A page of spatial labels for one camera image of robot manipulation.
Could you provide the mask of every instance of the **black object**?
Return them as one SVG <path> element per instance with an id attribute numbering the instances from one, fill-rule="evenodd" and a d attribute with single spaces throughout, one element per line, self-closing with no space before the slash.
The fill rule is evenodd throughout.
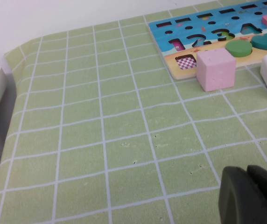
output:
<path id="1" fill-rule="evenodd" d="M 267 224 L 267 171 L 225 167 L 218 208 L 222 224 Z"/>

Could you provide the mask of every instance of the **printed number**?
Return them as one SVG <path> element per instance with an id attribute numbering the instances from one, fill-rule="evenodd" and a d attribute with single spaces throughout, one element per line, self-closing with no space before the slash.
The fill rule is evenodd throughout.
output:
<path id="1" fill-rule="evenodd" d="M 199 46 L 203 46 L 206 44 L 211 44 L 210 41 L 205 41 L 206 40 L 206 36 L 204 36 L 203 34 L 195 34 L 195 35 L 191 35 L 188 36 L 187 39 L 194 39 L 195 42 L 192 44 L 192 47 L 199 47 Z"/>
<path id="2" fill-rule="evenodd" d="M 218 41 L 228 41 L 235 37 L 228 29 L 216 29 L 212 33 L 218 36 Z"/>

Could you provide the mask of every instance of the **white grid line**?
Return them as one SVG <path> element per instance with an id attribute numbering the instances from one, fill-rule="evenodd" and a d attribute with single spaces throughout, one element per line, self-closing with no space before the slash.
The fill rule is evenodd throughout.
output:
<path id="1" fill-rule="evenodd" d="M 223 94 L 223 97 L 224 97 L 225 101 L 230 106 L 230 108 L 233 111 L 233 113 L 236 115 L 237 119 L 240 121 L 240 123 L 245 128 L 245 130 L 249 133 L 249 135 L 251 136 L 251 138 L 255 141 L 255 144 L 256 144 L 257 148 L 259 149 L 262 157 L 264 158 L 264 160 L 267 163 L 267 156 L 265 155 L 264 151 L 262 150 L 261 146 L 259 145 L 259 142 L 257 141 L 256 137 L 253 135 L 253 133 L 251 132 L 251 130 L 246 126 L 246 124 L 244 123 L 244 121 L 241 119 L 241 117 L 239 116 L 239 114 L 236 112 L 236 110 L 234 109 L 233 105 L 230 103 L 230 101 L 228 100 L 228 98 L 226 97 L 226 95 L 224 94 L 224 92 L 222 90 L 220 90 L 220 91 Z"/>
<path id="2" fill-rule="evenodd" d="M 94 26 L 92 27 L 92 29 L 93 29 L 95 60 L 96 60 L 96 72 L 97 72 L 97 83 L 98 83 L 98 98 L 99 98 L 99 109 L 100 109 L 102 147 L 103 147 L 103 153 L 104 153 L 105 186 L 106 186 L 107 208 L 108 208 L 109 224 L 112 224 L 111 194 L 110 194 L 109 173 L 108 173 L 108 165 L 107 165 L 108 162 L 107 162 L 106 144 L 105 144 L 105 126 L 104 126 L 104 118 L 103 118 L 102 102 L 101 102 L 100 78 L 99 78 L 99 71 L 98 71 L 98 57 L 97 57 L 97 48 L 96 48 L 97 43 L 96 43 Z"/>
<path id="3" fill-rule="evenodd" d="M 235 90 L 227 91 L 226 94 L 227 93 L 232 93 L 232 92 L 238 92 L 238 91 L 242 91 L 242 90 L 259 88 L 259 87 L 261 87 L 261 85 L 251 86 L 251 87 L 246 87 L 246 88 L 240 88 L 240 89 L 235 89 Z M 131 90 L 131 91 L 123 92 L 123 94 L 124 93 L 129 93 L 129 92 L 135 92 L 135 91 L 136 90 Z M 121 93 L 115 93 L 115 94 L 111 94 L 111 95 L 102 96 L 101 98 L 106 98 L 106 97 L 120 95 L 120 94 Z M 185 102 L 190 102 L 190 101 L 194 101 L 194 100 L 198 100 L 198 99 L 205 99 L 205 98 L 210 98 L 210 97 L 213 97 L 213 96 L 221 96 L 221 95 L 222 95 L 222 93 L 213 93 L 213 94 L 210 94 L 210 95 L 204 95 L 204 96 L 200 96 L 200 97 L 185 99 L 185 100 L 182 100 L 182 101 L 180 100 L 180 101 L 175 101 L 175 102 L 171 102 L 171 103 L 160 103 L 160 104 L 157 104 L 157 105 L 147 106 L 147 107 L 144 107 L 144 109 L 150 109 L 150 108 L 154 108 L 154 107 L 157 107 L 157 106 L 163 106 L 163 105 L 173 105 L 173 104 L 178 104 L 178 103 L 181 103 L 181 102 L 184 102 L 185 103 Z M 87 101 L 93 101 L 93 100 L 96 100 L 96 99 L 98 99 L 98 98 L 92 98 L 92 99 L 77 101 L 77 102 L 68 103 L 68 104 L 65 104 L 65 105 L 73 105 L 73 104 L 77 104 L 77 103 L 82 103 L 82 102 L 87 102 Z M 51 109 L 51 108 L 57 108 L 57 107 L 60 107 L 60 106 L 57 105 L 57 106 L 50 106 L 50 107 L 42 107 L 42 108 L 28 109 L 28 110 L 26 110 L 26 112 L 27 111 L 34 111 L 34 110 Z M 139 110 L 141 110 L 141 109 L 133 109 L 133 110 L 129 110 L 129 111 L 117 113 L 117 114 L 105 115 L 105 116 L 103 116 L 103 118 L 116 117 L 116 116 L 119 116 L 119 115 L 122 115 L 122 114 L 131 113 L 131 112 L 135 112 L 135 111 L 139 111 Z M 264 111 L 264 110 L 267 110 L 267 108 L 266 109 L 255 110 L 255 112 Z M 244 112 L 244 113 L 240 113 L 240 115 L 244 115 L 244 114 L 248 114 L 248 113 L 252 113 L 252 112 Z M 73 124 L 79 124 L 79 123 L 83 123 L 83 122 L 86 122 L 86 121 L 93 121 L 93 120 L 96 120 L 96 119 L 100 119 L 100 117 L 95 117 L 95 118 L 91 118 L 91 119 L 84 119 L 84 120 L 80 120 L 80 121 L 73 122 L 73 123 L 67 123 L 67 124 L 63 124 L 63 126 L 69 126 L 69 125 L 73 125 Z M 43 128 L 39 128 L 39 129 L 29 129 L 29 130 L 21 131 L 20 133 L 36 132 L 36 131 L 54 129 L 54 128 L 57 128 L 57 127 L 59 127 L 59 126 L 43 127 Z M 11 136 L 13 136 L 13 135 L 15 135 L 17 133 L 18 132 L 9 134 L 6 139 L 9 139 Z"/>
<path id="4" fill-rule="evenodd" d="M 111 39 L 111 40 L 108 40 L 108 41 L 103 41 L 103 42 L 110 42 L 110 41 L 114 41 L 114 40 L 121 40 L 121 38 L 115 38 L 115 39 Z M 127 47 L 127 49 L 130 49 L 130 48 L 136 48 L 136 47 L 140 47 L 140 46 L 145 46 L 145 45 L 151 45 L 151 44 L 154 44 L 153 42 L 151 43 L 143 43 L 143 44 L 139 44 L 139 45 L 135 45 L 135 46 L 131 46 L 131 47 Z M 72 48 L 78 48 L 78 47 L 82 47 L 82 46 L 89 46 L 89 45 L 93 45 L 93 43 L 89 43 L 89 44 L 81 44 L 81 45 L 77 45 L 77 46 L 73 46 L 73 47 L 69 47 L 69 49 L 72 49 Z M 53 52 L 53 51 L 60 51 L 60 50 L 64 50 L 65 48 L 60 48 L 60 49 L 53 49 L 53 50 L 43 50 L 41 51 L 42 53 L 46 53 L 46 52 Z M 104 53 L 110 53 L 110 52 L 114 52 L 114 51 L 118 51 L 120 49 L 115 49 L 115 50 L 108 50 L 108 51 L 103 51 L 103 52 L 100 52 L 98 53 L 98 55 L 100 54 L 104 54 Z M 37 52 L 33 52 L 31 54 L 29 54 L 27 57 L 29 57 L 30 55 L 33 55 L 33 54 L 36 54 Z"/>
<path id="5" fill-rule="evenodd" d="M 89 68 L 84 68 L 84 69 L 77 69 L 77 70 L 73 70 L 73 71 L 68 71 L 68 73 L 72 73 L 72 72 L 76 72 L 76 71 L 82 71 L 82 70 L 91 70 L 91 69 L 95 69 L 96 66 L 94 67 L 89 67 Z M 149 73 L 149 72 L 152 72 L 152 71 L 159 71 L 159 70 L 167 70 L 166 67 L 161 67 L 161 68 L 158 68 L 158 69 L 151 69 L 151 70 L 147 70 L 147 71 L 139 71 L 139 72 L 135 72 L 134 74 L 137 75 L 137 74 L 143 74 L 143 73 Z M 51 77 L 51 76 L 59 76 L 59 75 L 63 75 L 64 72 L 61 72 L 61 73 L 56 73 L 56 74 L 51 74 L 51 75 L 41 75 L 41 76 L 34 76 L 34 79 L 35 78 L 41 78 L 41 77 Z M 116 79 L 116 78 L 120 78 L 120 77 L 126 77 L 126 76 L 131 76 L 131 74 L 128 74 L 128 75 L 122 75 L 122 76 L 117 76 L 117 77 L 112 77 L 112 78 L 106 78 L 106 79 L 101 79 L 100 81 L 106 81 L 106 80 L 110 80 L 110 79 Z M 24 78 L 23 80 L 20 80 L 19 82 L 23 82 L 25 80 L 28 80 L 30 79 L 31 77 L 27 77 L 27 78 Z M 196 80 L 196 78 L 189 78 L 189 79 L 183 79 L 183 80 L 180 80 L 180 81 L 176 81 L 176 84 L 177 83 L 181 83 L 181 82 L 188 82 L 188 81 L 193 81 L 193 80 Z"/>
<path id="6" fill-rule="evenodd" d="M 174 82 L 174 80 L 173 80 L 173 78 L 172 78 L 172 76 L 171 76 L 171 74 L 170 74 L 170 71 L 168 71 L 168 74 L 169 74 L 169 77 L 170 77 L 170 79 L 171 79 L 171 81 L 172 81 L 173 86 L 174 86 L 175 89 L 176 89 L 176 93 L 177 93 L 177 95 L 178 95 L 178 97 L 179 97 L 179 99 L 180 99 L 180 101 L 181 101 L 181 104 L 182 104 L 182 106 L 183 106 L 183 109 L 184 109 L 184 111 L 186 112 L 186 114 L 188 115 L 188 117 L 189 117 L 189 119 L 190 119 L 190 121 L 191 121 L 191 123 L 192 123 L 192 125 L 193 125 L 193 128 L 194 128 L 194 130 L 195 130 L 195 132 L 196 132 L 196 134 L 197 134 L 197 137 L 198 137 L 198 139 L 199 139 L 199 141 L 200 141 L 200 144 L 201 144 L 201 146 L 202 146 L 202 148 L 203 148 L 203 150 L 204 150 L 204 154 L 205 154 L 206 159 L 207 159 L 207 161 L 208 161 L 208 163 L 209 163 L 209 166 L 210 166 L 210 168 L 212 169 L 212 172 L 213 172 L 213 174 L 214 174 L 214 176 L 215 176 L 215 178 L 216 178 L 216 180 L 217 180 L 217 182 L 218 182 L 218 184 L 219 184 L 219 186 L 220 186 L 220 184 L 221 184 L 221 180 L 220 180 L 220 178 L 219 178 L 219 176 L 218 176 L 218 174 L 217 174 L 217 172 L 216 172 L 216 170 L 215 170 L 215 168 L 214 168 L 214 166 L 213 166 L 213 164 L 212 164 L 212 161 L 211 161 L 211 159 L 210 159 L 210 156 L 209 156 L 208 153 L 207 153 L 206 146 L 205 146 L 205 144 L 204 144 L 204 142 L 203 142 L 203 140 L 202 140 L 202 138 L 201 138 L 201 135 L 200 135 L 200 133 L 199 133 L 199 131 L 198 131 L 196 125 L 195 125 L 195 122 L 194 122 L 193 118 L 191 117 L 190 113 L 188 112 L 188 110 L 187 110 L 187 108 L 186 108 L 186 106 L 185 106 L 184 100 L 182 99 L 182 97 L 181 97 L 181 95 L 180 95 L 180 93 L 179 93 L 178 87 L 176 86 L 176 84 L 175 84 L 175 82 Z"/>
<path id="7" fill-rule="evenodd" d="M 72 61 L 74 59 L 79 59 L 79 58 L 82 58 L 82 57 L 90 57 L 90 56 L 94 56 L 95 54 L 92 54 L 92 55 L 85 55 L 85 56 L 79 56 L 79 57 L 74 57 L 74 58 L 70 58 L 68 59 L 68 61 Z M 158 56 L 159 54 L 152 54 L 152 55 L 147 55 L 147 56 L 143 56 L 143 57 L 137 57 L 137 58 L 134 58 L 134 59 L 130 59 L 131 61 L 135 61 L 135 60 L 139 60 L 139 59 L 143 59 L 143 58 L 147 58 L 147 57 L 152 57 L 152 56 Z M 55 60 L 55 61 L 50 61 L 50 62 L 40 62 L 40 63 L 37 63 L 37 64 L 50 64 L 50 63 L 56 63 L 56 62 L 63 62 L 65 61 L 65 59 L 61 59 L 61 60 Z M 126 62 L 126 60 L 123 60 L 123 61 L 120 61 L 120 62 L 114 62 L 114 63 L 108 63 L 108 64 L 102 64 L 102 65 L 99 65 L 98 67 L 103 67 L 103 66 L 108 66 L 108 65 L 113 65 L 113 64 L 118 64 L 118 63 L 121 63 L 121 62 Z"/>
<path id="8" fill-rule="evenodd" d="M 134 36 L 139 36 L 139 35 L 145 35 L 145 34 L 149 34 L 149 32 L 145 32 L 145 33 L 140 33 L 140 34 L 135 34 L 135 35 L 129 35 L 129 36 L 126 36 L 124 38 L 129 38 L 129 37 L 134 37 Z M 109 39 L 109 40 L 104 40 L 104 41 L 97 41 L 97 43 L 104 43 L 104 42 L 109 42 L 109 41 L 115 41 L 115 40 L 121 40 L 121 37 L 118 37 L 118 38 L 112 38 L 112 39 Z M 77 46 L 72 46 L 72 47 L 69 47 L 70 49 L 71 48 L 78 48 L 78 47 L 81 47 L 81 46 L 88 46 L 88 45 L 93 45 L 94 43 L 86 43 L 86 44 L 80 44 L 80 45 L 77 45 Z M 51 52 L 51 51 L 57 51 L 57 50 L 64 50 L 65 48 L 59 48 L 59 49 L 50 49 L 50 50 L 42 50 L 41 52 L 44 53 L 44 52 Z"/>
<path id="9" fill-rule="evenodd" d="M 39 43 L 39 47 L 38 47 L 38 52 L 39 52 L 39 50 L 40 50 L 41 43 L 42 43 L 42 38 L 40 39 L 40 43 Z M 35 69 L 36 69 L 36 64 L 34 65 L 34 69 L 33 69 L 33 72 L 32 72 L 32 77 L 34 77 Z M 32 78 L 31 81 L 30 81 L 29 91 L 31 90 L 31 87 L 32 87 L 32 81 L 33 81 L 33 78 Z M 28 93 L 28 94 L 27 94 L 27 97 L 26 97 L 26 102 L 25 102 L 25 105 L 24 105 L 24 108 L 23 108 L 24 112 L 23 112 L 22 115 L 21 115 L 21 121 L 20 121 L 19 128 L 18 128 L 19 131 L 21 130 L 21 126 L 22 126 L 23 118 L 24 118 L 24 115 L 25 115 L 25 110 L 26 110 L 26 108 L 27 108 L 27 104 L 28 104 L 28 98 L 29 98 L 29 95 L 30 95 L 30 94 Z M 15 144 L 14 144 L 14 148 L 13 148 L 13 152 L 12 152 L 12 158 L 15 157 L 15 152 L 16 152 L 16 149 L 17 149 L 18 139 L 19 139 L 19 134 L 17 134 L 17 136 L 16 136 L 16 140 L 15 140 Z M 8 184 L 9 184 L 9 178 L 10 178 L 10 174 L 11 174 L 12 165 L 13 165 L 13 160 L 11 160 L 11 161 L 10 161 L 10 164 L 9 164 L 9 169 L 8 169 L 8 172 L 7 172 L 6 181 L 5 181 L 5 186 L 4 186 L 4 189 L 5 189 L 5 190 L 7 189 Z M 3 205 L 4 205 L 5 195 L 6 195 L 6 192 L 3 193 L 3 195 L 2 195 L 2 199 L 1 199 L 1 202 L 0 202 L 0 218 L 1 218 L 2 210 L 3 210 Z"/>
<path id="10" fill-rule="evenodd" d="M 191 195 L 191 194 L 195 194 L 195 193 L 199 193 L 199 192 L 203 192 L 203 191 L 217 190 L 217 189 L 219 189 L 219 186 L 208 187 L 208 188 L 199 188 L 199 189 L 195 189 L 195 190 L 185 191 L 183 193 L 176 193 L 176 194 L 168 195 L 167 199 L 171 199 L 171 198 L 174 198 L 174 197 Z M 143 200 L 143 201 L 139 201 L 139 202 L 124 204 L 124 205 L 120 205 L 120 206 L 114 206 L 114 207 L 112 207 L 112 210 L 124 209 L 124 208 L 137 206 L 137 205 L 143 205 L 143 204 L 156 202 L 156 201 L 163 200 L 163 199 L 164 199 L 164 196 L 154 197 L 154 198 L 151 198 L 151 199 L 148 199 L 148 200 Z M 83 213 L 83 214 L 76 215 L 76 216 L 70 216 L 70 217 L 56 219 L 56 222 L 62 222 L 62 221 L 68 221 L 68 220 L 83 218 L 83 217 L 86 217 L 86 216 L 95 215 L 95 214 L 98 214 L 98 213 L 101 213 L 101 212 L 107 212 L 107 211 L 108 211 L 107 208 L 106 209 L 99 209 L 99 210 L 90 211 L 90 212 Z M 49 224 L 49 221 L 36 223 L 36 224 Z"/>
<path id="11" fill-rule="evenodd" d="M 64 115 L 64 104 L 65 104 L 65 86 L 66 86 L 66 73 L 67 73 L 67 62 L 68 62 L 68 38 L 69 38 L 69 32 L 67 31 L 65 71 L 64 71 L 64 81 L 63 81 L 59 141 L 58 141 L 57 162 L 56 162 L 55 189 L 54 189 L 53 211 L 52 211 L 52 223 L 53 224 L 55 223 L 55 219 L 56 219 L 56 203 L 57 203 L 57 195 L 58 195 L 58 180 L 59 180 L 59 170 L 60 170 L 59 167 L 60 167 L 60 157 L 61 157 L 63 115 Z"/>
<path id="12" fill-rule="evenodd" d="M 178 125 L 178 126 L 185 126 L 185 125 L 189 125 L 189 124 L 191 124 L 191 122 L 185 123 L 183 125 Z M 257 141 L 264 141 L 264 140 L 267 140 L 267 138 L 259 138 L 259 139 L 257 139 Z M 212 151 L 223 149 L 223 148 L 227 148 L 227 147 L 250 144 L 250 143 L 255 143 L 255 142 L 256 142 L 255 140 L 234 142 L 234 143 L 230 143 L 230 144 L 225 144 L 225 145 L 220 145 L 220 146 L 217 146 L 217 147 L 208 148 L 207 151 L 208 152 L 212 152 Z M 61 150 L 61 152 L 67 152 L 67 151 L 70 151 L 70 150 L 73 150 L 73 149 L 85 148 L 85 147 L 101 145 L 101 144 L 103 144 L 103 142 L 97 142 L 97 143 L 92 143 L 92 144 L 85 145 L 85 146 L 74 147 L 72 149 L 63 149 L 63 150 Z M 37 154 L 37 155 L 32 155 L 32 156 L 21 156 L 21 157 L 16 157 L 14 160 L 25 159 L 25 158 L 33 158 L 33 157 L 44 156 L 44 155 L 52 155 L 52 154 L 56 154 L 56 153 L 57 153 L 57 151 L 53 151 L 53 152 L 49 152 L 49 153 Z M 194 153 L 181 154 L 181 155 L 177 155 L 177 156 L 171 156 L 171 157 L 167 157 L 167 158 L 158 159 L 157 161 L 158 162 L 163 162 L 163 161 L 175 160 L 175 159 L 180 159 L 180 158 L 183 158 L 183 157 L 199 155 L 199 154 L 203 154 L 203 153 L 204 153 L 204 150 L 200 150 L 200 151 L 197 151 L 197 152 L 194 152 Z M 133 164 L 133 165 L 127 165 L 127 166 L 123 166 L 123 167 L 111 168 L 111 169 L 108 169 L 107 172 L 110 173 L 110 172 L 120 171 L 120 170 L 124 170 L 124 169 L 128 169 L 128 168 L 141 167 L 141 166 L 145 166 L 145 165 L 149 165 L 149 164 L 153 164 L 153 163 L 155 163 L 155 161 L 151 160 L 151 161 L 147 161 L 147 162 L 143 162 L 143 163 L 136 163 L 136 164 Z M 96 176 L 96 175 L 104 174 L 104 173 L 105 173 L 105 171 L 103 170 L 103 171 L 100 171 L 100 172 L 91 173 L 91 174 L 87 174 L 87 175 L 61 179 L 61 180 L 58 181 L 58 183 L 63 183 L 63 182 L 72 181 L 72 180 L 79 180 L 79 179 L 83 179 L 83 178 L 86 178 L 86 177 L 92 177 L 92 176 Z M 0 194 L 2 194 L 3 192 L 16 191 L 16 190 L 21 190 L 21 189 L 22 190 L 26 190 L 26 189 L 33 189 L 33 188 L 38 188 L 38 187 L 45 187 L 45 186 L 49 186 L 49 185 L 52 185 L 52 184 L 55 184 L 55 182 L 48 182 L 48 183 L 43 183 L 43 184 L 31 185 L 31 186 L 27 186 L 27 187 L 10 188 L 10 189 L 6 189 L 6 190 L 0 191 Z"/>
<path id="13" fill-rule="evenodd" d="M 15 71 L 23 62 L 25 61 L 25 59 L 22 59 L 13 69 L 12 72 Z"/>
<path id="14" fill-rule="evenodd" d="M 130 25 L 122 26 L 122 28 L 123 27 L 133 27 L 133 26 L 136 26 L 136 25 L 143 25 L 143 24 L 144 24 L 143 22 L 141 22 L 141 23 L 135 23 L 135 24 L 130 24 Z M 97 33 L 102 33 L 102 32 L 106 32 L 106 31 L 117 30 L 117 29 L 119 29 L 119 27 L 110 28 L 110 29 L 103 29 L 103 30 L 99 30 L 99 31 L 94 31 L 94 33 L 97 34 Z M 70 39 L 73 38 L 73 37 L 87 36 L 87 35 L 92 35 L 92 34 L 93 34 L 93 32 L 92 33 L 87 33 L 87 34 L 78 34 L 78 35 L 75 35 L 75 36 L 71 36 Z M 64 40 L 64 39 L 66 39 L 66 37 L 59 38 L 59 39 L 54 39 L 54 40 L 43 41 L 43 43 L 52 42 L 52 41 L 60 41 L 60 40 Z"/>
<path id="15" fill-rule="evenodd" d="M 224 7 L 224 5 L 219 0 L 217 0 L 217 2 L 221 5 L 221 7 Z"/>
<path id="16" fill-rule="evenodd" d="M 19 46 L 20 50 L 21 50 L 21 53 L 22 53 L 22 56 L 23 56 L 23 59 L 25 60 L 27 57 L 25 56 L 25 53 L 22 51 L 21 49 L 21 46 Z"/>
<path id="17" fill-rule="evenodd" d="M 145 128 L 146 128 L 146 132 L 148 134 L 148 139 L 149 139 L 149 143 L 150 143 L 153 159 L 155 161 L 155 167 L 156 167 L 156 171 L 157 171 L 157 174 L 158 174 L 159 182 L 160 182 L 160 185 L 161 185 L 163 198 L 164 198 L 164 201 L 165 201 L 165 204 L 166 204 L 166 208 L 167 208 L 167 211 L 168 211 L 170 223 L 174 224 L 173 214 L 172 214 L 171 207 L 170 207 L 170 204 L 169 204 L 169 201 L 168 201 L 168 198 L 167 198 L 167 192 L 166 192 L 165 184 L 163 182 L 161 170 L 160 170 L 160 167 L 158 165 L 157 156 L 156 156 L 155 149 L 154 149 L 154 146 L 153 146 L 153 142 L 152 142 L 151 134 L 150 134 L 150 131 L 149 131 L 147 119 L 146 119 L 146 116 L 145 116 L 145 113 L 144 113 L 144 108 L 143 108 L 142 101 L 141 101 L 141 98 L 140 98 L 140 94 L 139 94 L 139 90 L 138 90 L 138 87 L 137 87 L 137 83 L 135 81 L 133 68 L 132 68 L 132 65 L 131 65 L 131 61 L 129 59 L 128 51 L 126 49 L 126 44 L 125 44 L 125 40 L 124 40 L 124 37 L 123 37 L 123 34 L 122 34 L 122 29 L 121 29 L 121 26 L 120 26 L 120 22 L 118 21 L 118 23 L 119 23 L 119 28 L 120 28 L 120 32 L 121 32 L 124 48 L 126 50 L 126 56 L 127 56 L 127 59 L 128 59 L 129 68 L 130 68 L 130 71 L 131 71 L 132 76 L 133 76 L 133 83 L 134 83 L 134 87 L 136 89 L 136 93 L 137 93 L 137 96 L 138 96 L 138 101 L 139 101 L 139 105 L 140 105 L 140 108 L 141 108 L 141 112 L 142 112 L 142 116 L 143 116 L 143 120 L 144 120 L 144 124 L 145 124 Z"/>
<path id="18" fill-rule="evenodd" d="M 118 78 L 122 78 L 122 77 L 128 77 L 128 76 L 131 76 L 131 75 L 124 75 L 124 76 L 119 76 L 119 77 L 113 77 L 113 78 L 108 78 L 108 79 L 102 79 L 100 80 L 101 82 L 102 81 L 107 81 L 107 80 L 111 80 L 111 79 L 118 79 Z M 181 81 L 178 81 L 176 82 L 176 84 L 180 84 L 180 83 L 185 83 L 185 82 L 191 82 L 191 81 L 195 81 L 196 79 L 195 78 L 192 78 L 192 79 L 184 79 L 184 80 L 181 80 Z M 70 88 L 70 87 L 76 87 L 76 86 L 80 86 L 80 85 L 86 85 L 86 84 L 93 84 L 93 83 L 96 83 L 97 81 L 92 81 L 92 82 L 87 82 L 87 83 L 83 83 L 83 84 L 77 84 L 77 85 L 70 85 L 70 86 L 67 86 L 66 88 Z M 142 87 L 142 88 L 139 88 L 138 90 L 146 90 L 146 89 L 152 89 L 152 88 L 158 88 L 158 87 L 163 87 L 163 86 L 168 86 L 168 85 L 172 85 L 172 83 L 166 83 L 166 84 L 161 84 L 161 85 L 154 85 L 154 86 L 149 86 L 149 87 Z M 247 90 L 247 89 L 252 89 L 252 88 L 256 88 L 256 87 L 262 87 L 263 84 L 260 84 L 260 85 L 255 85 L 255 86 L 249 86 L 249 87 L 245 87 L 245 88 L 240 88 L 240 89 L 237 89 L 237 90 L 231 90 L 231 91 L 226 91 L 226 93 L 229 93 L 229 92 L 235 92 L 235 91 L 240 91 L 240 90 Z M 50 91 L 56 91 L 56 90 L 61 90 L 62 88 L 56 88 L 56 89 L 51 89 L 51 90 L 39 90 L 39 91 L 31 91 L 30 93 L 41 93 L 41 92 L 50 92 Z M 124 93 L 130 93 L 130 92 L 133 92 L 133 91 L 125 91 L 125 92 L 119 92 L 119 93 L 114 93 L 114 94 L 109 94 L 109 95 L 105 95 L 105 96 L 102 96 L 102 98 L 105 98 L 105 97 L 111 97 L 111 96 L 116 96 L 116 95 L 120 95 L 120 94 L 124 94 Z M 26 95 L 27 93 L 24 92 L 24 93 L 21 93 L 20 95 L 18 95 L 16 98 L 18 97 L 21 97 L 23 95 Z M 213 94 L 210 94 L 210 96 L 217 96 L 217 95 L 220 95 L 220 93 L 213 93 Z M 48 109 L 49 107 L 41 107 L 41 108 L 37 108 L 37 109 Z"/>
<path id="19" fill-rule="evenodd" d="M 87 68 L 87 69 L 78 69 L 78 70 L 69 71 L 67 73 L 71 73 L 71 72 L 75 72 L 75 71 L 82 71 L 82 70 L 90 70 L 90 69 L 95 69 L 95 68 L 96 67 Z M 163 69 L 166 69 L 166 68 L 165 67 L 162 67 L 162 68 L 159 68 L 159 69 L 152 69 L 152 70 L 147 70 L 147 71 L 139 71 L 139 72 L 136 72 L 135 75 L 136 74 L 142 74 L 142 73 L 148 73 L 148 72 L 152 72 L 152 71 L 159 71 L 159 70 L 163 70 Z M 40 78 L 40 77 L 58 76 L 58 75 L 63 75 L 63 74 L 64 74 L 64 72 L 62 72 L 62 73 L 56 73 L 56 74 L 52 74 L 52 75 L 34 76 L 34 79 L 35 78 Z M 105 81 L 105 80 L 110 80 L 110 79 L 119 78 L 119 77 L 125 77 L 125 76 L 131 76 L 131 74 L 129 74 L 129 75 L 123 75 L 123 76 L 117 76 L 117 77 L 112 77 L 112 78 L 101 79 L 100 81 Z M 23 82 L 23 81 L 28 80 L 30 78 L 31 77 L 24 78 L 23 80 L 20 80 L 20 82 Z"/>

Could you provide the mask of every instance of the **blue puzzle background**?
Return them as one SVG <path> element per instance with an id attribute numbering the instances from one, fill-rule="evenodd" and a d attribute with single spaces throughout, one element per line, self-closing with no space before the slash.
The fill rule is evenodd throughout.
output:
<path id="1" fill-rule="evenodd" d="M 264 15 L 267 1 L 259 0 L 151 22 L 149 29 L 161 52 L 168 55 L 233 37 L 264 33 L 267 31 L 262 23 Z"/>

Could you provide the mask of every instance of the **white wall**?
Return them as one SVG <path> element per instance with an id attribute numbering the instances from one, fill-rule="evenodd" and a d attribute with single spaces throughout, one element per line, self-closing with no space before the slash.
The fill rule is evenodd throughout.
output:
<path id="1" fill-rule="evenodd" d="M 0 66 L 9 73 L 4 53 L 42 35 L 208 1 L 0 0 Z"/>

